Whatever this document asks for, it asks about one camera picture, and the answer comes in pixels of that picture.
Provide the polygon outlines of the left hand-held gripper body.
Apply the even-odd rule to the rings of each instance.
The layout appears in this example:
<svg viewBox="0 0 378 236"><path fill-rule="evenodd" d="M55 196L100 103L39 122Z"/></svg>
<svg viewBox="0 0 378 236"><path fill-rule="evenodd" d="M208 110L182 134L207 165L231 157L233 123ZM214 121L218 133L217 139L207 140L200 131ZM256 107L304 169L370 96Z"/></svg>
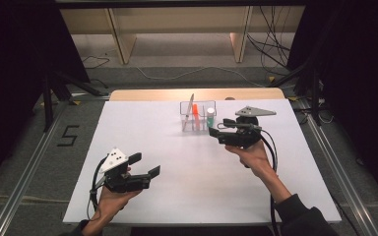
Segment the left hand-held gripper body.
<svg viewBox="0 0 378 236"><path fill-rule="evenodd" d="M148 173L141 175L129 173L128 167L132 165L128 162L129 156L114 147L99 168L99 173L103 175L103 185L109 191L127 193L150 187L152 178Z"/></svg>

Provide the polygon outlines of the orange highlighter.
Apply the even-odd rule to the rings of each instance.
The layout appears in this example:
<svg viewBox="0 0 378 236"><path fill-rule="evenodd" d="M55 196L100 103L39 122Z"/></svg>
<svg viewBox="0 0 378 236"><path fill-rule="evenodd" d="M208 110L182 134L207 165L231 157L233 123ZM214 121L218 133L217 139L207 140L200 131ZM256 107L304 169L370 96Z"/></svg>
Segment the orange highlighter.
<svg viewBox="0 0 378 236"><path fill-rule="evenodd" d="M194 125L195 125L195 130L200 131L200 117L199 117L199 111L198 111L198 105L193 104L192 105L192 114L193 114L193 120L194 120Z"/></svg>

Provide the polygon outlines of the beige wooden desk frame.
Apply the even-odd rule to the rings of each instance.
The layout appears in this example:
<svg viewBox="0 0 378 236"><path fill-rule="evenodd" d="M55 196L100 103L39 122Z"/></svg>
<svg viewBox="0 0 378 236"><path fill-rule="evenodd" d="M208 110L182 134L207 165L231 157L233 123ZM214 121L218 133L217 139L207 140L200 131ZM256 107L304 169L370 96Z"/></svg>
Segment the beige wooden desk frame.
<svg viewBox="0 0 378 236"><path fill-rule="evenodd" d="M249 32L295 32L303 6L171 7L63 9L71 34L110 34L121 64L129 62L140 33L212 33L230 37L234 60L240 63Z"/></svg>

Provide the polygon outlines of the dark curtain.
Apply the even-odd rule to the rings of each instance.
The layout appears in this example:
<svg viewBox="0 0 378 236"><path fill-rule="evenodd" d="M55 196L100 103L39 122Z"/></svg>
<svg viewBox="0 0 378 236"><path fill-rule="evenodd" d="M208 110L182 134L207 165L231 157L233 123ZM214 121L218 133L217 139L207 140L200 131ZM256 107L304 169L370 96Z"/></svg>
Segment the dark curtain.
<svg viewBox="0 0 378 236"><path fill-rule="evenodd" d="M288 66L305 62L336 10L337 33L319 53L323 93L378 184L378 0L305 0Z"/></svg>
<svg viewBox="0 0 378 236"><path fill-rule="evenodd" d="M0 165L53 72L90 80L56 1L0 0Z"/></svg>

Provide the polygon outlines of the aluminium floor rail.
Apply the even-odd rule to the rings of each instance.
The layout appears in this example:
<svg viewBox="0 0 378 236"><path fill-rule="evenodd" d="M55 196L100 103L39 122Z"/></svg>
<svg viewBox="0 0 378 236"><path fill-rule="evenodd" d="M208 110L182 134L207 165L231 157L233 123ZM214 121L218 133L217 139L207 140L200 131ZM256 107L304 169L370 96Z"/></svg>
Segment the aluminium floor rail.
<svg viewBox="0 0 378 236"><path fill-rule="evenodd" d="M11 221L23 200L23 196L32 181L36 169L39 167L44 157L47 147L54 135L54 130L58 128L60 117L67 106L67 101L61 101L54 108L54 116L50 118L50 124L45 125L43 128L38 143L34 147L33 153L30 155L29 161L25 165L22 175L3 204L0 210L0 236L5 236Z"/></svg>
<svg viewBox="0 0 378 236"><path fill-rule="evenodd" d="M340 163L340 160L333 150L332 145L330 144L322 127L317 125L318 121L319 116L313 115L308 119L308 124L320 146L320 149L327 159L327 162L343 192L343 195L345 196L346 202L348 203L348 206L350 207L350 210L352 211L362 231L362 235L378 236L378 227L376 226L373 217L371 216L367 207L364 205L359 193L356 191L354 185L348 177L346 170Z"/></svg>

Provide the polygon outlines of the silver pen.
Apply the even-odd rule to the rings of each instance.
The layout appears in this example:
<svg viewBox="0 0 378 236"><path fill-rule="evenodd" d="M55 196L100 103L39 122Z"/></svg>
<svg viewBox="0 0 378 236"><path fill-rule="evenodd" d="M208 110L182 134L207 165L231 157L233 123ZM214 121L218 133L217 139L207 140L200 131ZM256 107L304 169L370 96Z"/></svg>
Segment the silver pen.
<svg viewBox="0 0 378 236"><path fill-rule="evenodd" d="M185 119L184 119L183 126L182 126L182 131L186 130L186 127L187 127L187 125L190 121L190 117L192 115L193 101L194 101L194 93L191 94L189 102L188 102L188 106L187 106L186 113L185 113Z"/></svg>

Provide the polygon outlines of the person's left hand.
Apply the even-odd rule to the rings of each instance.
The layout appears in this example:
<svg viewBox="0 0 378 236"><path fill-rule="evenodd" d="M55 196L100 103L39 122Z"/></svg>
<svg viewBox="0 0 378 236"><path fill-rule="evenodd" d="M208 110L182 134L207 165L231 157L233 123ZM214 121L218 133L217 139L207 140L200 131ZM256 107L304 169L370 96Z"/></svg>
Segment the person's left hand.
<svg viewBox="0 0 378 236"><path fill-rule="evenodd" d="M111 220L131 199L139 194L140 191L112 193L106 187L103 187L94 216L100 219Z"/></svg>

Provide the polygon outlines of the person's right hand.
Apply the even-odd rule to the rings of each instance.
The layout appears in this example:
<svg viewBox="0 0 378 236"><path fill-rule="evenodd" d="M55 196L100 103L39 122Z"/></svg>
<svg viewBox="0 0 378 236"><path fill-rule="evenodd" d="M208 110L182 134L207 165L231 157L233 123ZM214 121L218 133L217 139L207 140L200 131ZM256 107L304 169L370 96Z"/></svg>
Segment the person's right hand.
<svg viewBox="0 0 378 236"><path fill-rule="evenodd" d="M256 143L249 148L225 146L227 151L239 156L240 162L249 167L253 174L261 180L270 179L276 176L269 158L266 154L262 141Z"/></svg>

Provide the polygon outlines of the green and white glue stick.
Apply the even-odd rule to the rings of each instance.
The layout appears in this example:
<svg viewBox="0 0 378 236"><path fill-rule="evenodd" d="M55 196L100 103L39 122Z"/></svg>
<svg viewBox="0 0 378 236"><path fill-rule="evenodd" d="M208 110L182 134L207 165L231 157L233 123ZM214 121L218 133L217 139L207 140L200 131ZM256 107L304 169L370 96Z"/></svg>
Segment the green and white glue stick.
<svg viewBox="0 0 378 236"><path fill-rule="evenodd" d="M212 128L215 122L216 110L213 107L207 109L207 126Z"/></svg>

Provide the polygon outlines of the clear plastic desk organizer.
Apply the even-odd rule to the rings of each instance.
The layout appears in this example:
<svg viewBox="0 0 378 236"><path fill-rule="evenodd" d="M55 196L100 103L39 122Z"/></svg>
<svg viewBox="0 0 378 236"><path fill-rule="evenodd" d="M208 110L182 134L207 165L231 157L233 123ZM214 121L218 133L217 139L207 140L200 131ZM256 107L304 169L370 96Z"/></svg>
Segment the clear plastic desk organizer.
<svg viewBox="0 0 378 236"><path fill-rule="evenodd" d="M183 126L183 122L185 119L185 113L188 106L189 101L182 101L180 103L180 116L181 116L181 127ZM194 120L193 120L193 114L190 117L190 121L186 127L186 130L183 132L207 132L209 130L209 127L207 126L207 109L209 107L213 107L216 110L217 116L217 107L216 102L214 100L203 100L203 101L193 101L193 104L198 105L198 111L199 111L199 117L200 117L200 131L196 131Z"/></svg>

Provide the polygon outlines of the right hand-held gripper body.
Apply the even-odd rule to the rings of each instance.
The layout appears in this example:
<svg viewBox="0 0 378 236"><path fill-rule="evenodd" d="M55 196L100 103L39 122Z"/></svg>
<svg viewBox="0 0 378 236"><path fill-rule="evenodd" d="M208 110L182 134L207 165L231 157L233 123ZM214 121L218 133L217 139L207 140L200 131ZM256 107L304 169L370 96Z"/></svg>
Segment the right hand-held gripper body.
<svg viewBox="0 0 378 236"><path fill-rule="evenodd" d="M222 122L218 124L218 130L222 132L222 136L218 137L220 144L249 148L262 139L262 127L259 125L259 116L276 115L275 111L265 110L252 106L235 112L235 121L241 124L239 128L227 128Z"/></svg>

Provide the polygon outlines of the light wooden table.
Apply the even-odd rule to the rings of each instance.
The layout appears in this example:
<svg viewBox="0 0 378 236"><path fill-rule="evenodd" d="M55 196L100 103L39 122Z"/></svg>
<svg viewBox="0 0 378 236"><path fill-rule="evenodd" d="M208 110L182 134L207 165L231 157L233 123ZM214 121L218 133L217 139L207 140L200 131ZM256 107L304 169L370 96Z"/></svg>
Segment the light wooden table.
<svg viewBox="0 0 378 236"><path fill-rule="evenodd" d="M251 100L284 99L279 88L171 88L118 89L110 101L184 101L194 95L195 100Z"/></svg>

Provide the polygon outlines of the black metal stand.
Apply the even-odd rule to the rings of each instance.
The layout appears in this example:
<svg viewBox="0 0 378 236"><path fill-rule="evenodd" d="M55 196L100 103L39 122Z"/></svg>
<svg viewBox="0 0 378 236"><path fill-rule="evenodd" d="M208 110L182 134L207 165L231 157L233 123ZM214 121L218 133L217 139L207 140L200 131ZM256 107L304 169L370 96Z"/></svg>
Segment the black metal stand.
<svg viewBox="0 0 378 236"><path fill-rule="evenodd" d="M270 88L278 88L288 81L297 78L295 93L305 95L309 90L311 91L311 116L318 126L321 125L319 118L319 79L320 73L315 66L315 63L308 59L305 63L289 72L286 76L270 84Z"/></svg>
<svg viewBox="0 0 378 236"><path fill-rule="evenodd" d="M53 121L53 108L52 108L52 98L51 94L54 93L56 97L61 101L69 101L72 97L72 93L67 88L67 84L72 84L73 86L82 89L94 96L108 96L107 92L99 91L95 88L91 88L83 82L74 79L72 76L59 72L50 71L42 79L42 97L44 102L45 111L45 127L44 131L47 132Z"/></svg>

